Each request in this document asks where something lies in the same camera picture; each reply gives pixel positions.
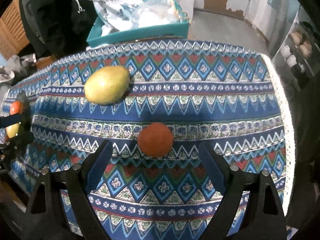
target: orange ball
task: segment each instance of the orange ball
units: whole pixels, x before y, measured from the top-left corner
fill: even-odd
[[[159,122],[154,122],[141,131],[138,146],[145,155],[159,158],[172,149],[173,135],[170,129]]]
[[[14,101],[10,107],[10,114],[21,114],[23,109],[23,103],[21,101]]]

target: drawstring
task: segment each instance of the drawstring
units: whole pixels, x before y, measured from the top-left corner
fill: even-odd
[[[78,13],[84,12],[85,10],[81,7],[79,0],[76,0],[77,4],[78,4]]]

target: shoe rack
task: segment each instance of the shoe rack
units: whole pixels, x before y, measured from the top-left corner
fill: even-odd
[[[320,35],[304,15],[306,13],[300,7],[288,35],[272,59],[284,86],[296,92],[320,71]]]

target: patterned tablecloth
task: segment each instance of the patterned tablecloth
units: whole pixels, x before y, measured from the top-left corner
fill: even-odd
[[[108,65],[129,69],[131,93],[112,106],[91,104],[83,84]],[[11,175],[30,192],[42,168],[68,169],[109,138],[112,161],[89,200],[112,239],[200,236],[221,200],[198,158],[202,140],[244,171],[269,170],[286,213],[293,128],[279,77],[264,55],[185,40],[110,46],[63,58],[26,78],[8,92],[2,115],[22,90],[31,101],[35,141],[12,164]],[[151,122],[165,123],[175,139],[160,159],[137,146],[137,135]],[[67,192],[62,198],[71,228],[81,233]],[[244,192],[230,233],[239,228],[247,201]]]

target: teal box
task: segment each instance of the teal box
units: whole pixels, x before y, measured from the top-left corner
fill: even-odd
[[[176,1],[174,2],[178,12],[182,12],[180,5],[178,5]],[[101,37],[101,28],[103,25],[103,21],[98,17],[87,38],[87,43],[91,48],[98,47],[102,44],[118,44],[150,37],[178,36],[186,39],[189,31],[189,19],[186,17],[176,23],[115,32]]]

